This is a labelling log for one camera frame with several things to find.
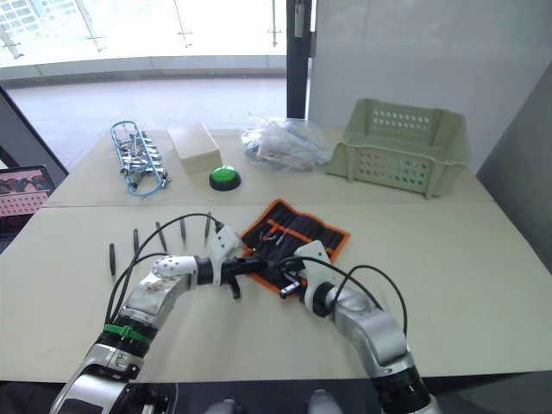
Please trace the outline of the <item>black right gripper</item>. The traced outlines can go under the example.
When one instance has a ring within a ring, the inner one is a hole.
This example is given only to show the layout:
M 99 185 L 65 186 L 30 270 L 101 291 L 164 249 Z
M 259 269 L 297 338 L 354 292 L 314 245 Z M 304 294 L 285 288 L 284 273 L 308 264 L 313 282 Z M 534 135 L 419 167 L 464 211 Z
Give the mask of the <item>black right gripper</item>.
M 283 276 L 286 286 L 279 290 L 281 298 L 288 298 L 307 285 L 304 276 L 305 265 L 301 260 L 267 261 L 268 276 Z

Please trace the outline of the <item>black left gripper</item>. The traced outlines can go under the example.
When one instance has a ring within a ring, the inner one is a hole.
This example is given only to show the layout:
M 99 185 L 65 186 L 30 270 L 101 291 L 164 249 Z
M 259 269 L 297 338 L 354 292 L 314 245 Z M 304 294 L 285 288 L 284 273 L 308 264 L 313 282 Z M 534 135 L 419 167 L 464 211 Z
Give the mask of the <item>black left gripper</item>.
M 266 272 L 268 259 L 242 257 L 226 260 L 222 264 L 222 282 L 229 283 L 233 299 L 241 298 L 241 289 L 236 276 L 252 272 Z

